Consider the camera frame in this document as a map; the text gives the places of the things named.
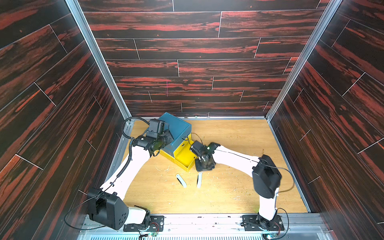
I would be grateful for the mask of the teal drawer cabinet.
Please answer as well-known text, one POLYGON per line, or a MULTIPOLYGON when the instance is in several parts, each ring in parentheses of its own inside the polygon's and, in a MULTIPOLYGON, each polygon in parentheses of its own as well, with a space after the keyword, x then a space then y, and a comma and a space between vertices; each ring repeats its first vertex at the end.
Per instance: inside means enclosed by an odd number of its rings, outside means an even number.
POLYGON ((186 137, 192 131, 191 124, 169 113, 164 113, 159 117, 159 120, 169 124, 169 130, 174 138, 174 141, 169 145, 173 146, 174 148, 178 147, 182 142, 181 137, 186 137))

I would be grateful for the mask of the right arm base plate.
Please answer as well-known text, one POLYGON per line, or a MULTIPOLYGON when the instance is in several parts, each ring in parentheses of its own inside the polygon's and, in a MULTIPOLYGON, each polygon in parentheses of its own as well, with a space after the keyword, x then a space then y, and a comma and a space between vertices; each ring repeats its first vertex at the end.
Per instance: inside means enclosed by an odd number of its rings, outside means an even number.
POLYGON ((245 231, 275 231, 281 232, 285 230, 282 218, 275 214, 272 220, 267 220, 257 215, 243 215, 241 226, 245 231))

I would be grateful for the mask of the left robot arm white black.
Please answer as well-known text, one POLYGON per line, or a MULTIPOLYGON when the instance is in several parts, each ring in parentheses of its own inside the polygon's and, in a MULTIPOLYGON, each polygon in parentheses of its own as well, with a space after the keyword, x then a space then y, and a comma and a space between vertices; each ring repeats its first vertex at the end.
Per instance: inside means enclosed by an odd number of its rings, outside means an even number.
POLYGON ((115 173, 99 188, 91 188, 87 198, 87 214, 90 220, 114 230, 124 225, 138 225, 147 228, 150 211, 142 207, 128 207, 124 203, 126 193, 143 165, 156 151, 172 143, 169 130, 161 134, 141 135, 129 143, 129 155, 115 173))

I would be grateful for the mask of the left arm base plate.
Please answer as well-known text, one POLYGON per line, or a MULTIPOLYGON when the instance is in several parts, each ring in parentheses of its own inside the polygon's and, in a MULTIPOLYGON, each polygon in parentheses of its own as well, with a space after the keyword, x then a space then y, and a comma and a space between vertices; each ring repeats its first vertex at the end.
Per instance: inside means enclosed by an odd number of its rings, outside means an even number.
POLYGON ((141 224, 125 224, 124 232, 162 232, 164 230, 165 216, 149 215, 141 224))

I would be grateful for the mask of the yellow bottom drawer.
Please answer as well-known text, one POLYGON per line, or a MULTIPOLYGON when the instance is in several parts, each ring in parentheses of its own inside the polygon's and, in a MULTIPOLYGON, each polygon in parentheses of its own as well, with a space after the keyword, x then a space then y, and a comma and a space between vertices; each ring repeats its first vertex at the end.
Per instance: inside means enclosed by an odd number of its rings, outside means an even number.
POLYGON ((197 159, 197 156, 190 150, 190 148, 191 145, 189 143, 184 143, 174 152, 175 164, 186 172, 189 172, 192 169, 195 165, 195 160, 197 159))

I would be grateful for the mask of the white fruit knife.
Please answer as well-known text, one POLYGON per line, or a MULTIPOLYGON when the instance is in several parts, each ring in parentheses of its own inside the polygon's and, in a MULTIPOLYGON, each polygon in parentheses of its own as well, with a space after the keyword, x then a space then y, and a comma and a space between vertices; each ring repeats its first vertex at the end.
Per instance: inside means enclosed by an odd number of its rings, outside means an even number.
POLYGON ((187 183, 184 181, 184 179, 182 178, 182 176, 181 176, 180 174, 176 174, 176 178, 177 178, 177 180, 179 181, 179 183, 180 183, 184 188, 187 187, 187 183))
POLYGON ((201 188, 202 186, 202 178, 203 178, 203 173, 202 172, 199 172, 198 173, 198 178, 197 178, 197 188, 201 188))

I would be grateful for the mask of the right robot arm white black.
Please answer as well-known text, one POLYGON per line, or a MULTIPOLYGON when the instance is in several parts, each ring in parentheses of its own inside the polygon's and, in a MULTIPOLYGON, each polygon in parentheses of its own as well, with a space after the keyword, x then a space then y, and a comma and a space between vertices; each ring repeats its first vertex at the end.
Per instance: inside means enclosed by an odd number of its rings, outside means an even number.
POLYGON ((252 177, 254 190, 260 196, 260 208, 257 218, 251 221, 244 220, 245 225, 262 231, 284 229, 281 216, 277 214, 276 208, 282 175, 269 156, 249 156, 227 149, 217 143, 205 146, 198 141, 192 144, 190 150, 197 156, 195 165, 198 172, 211 171, 217 164, 221 164, 252 177))

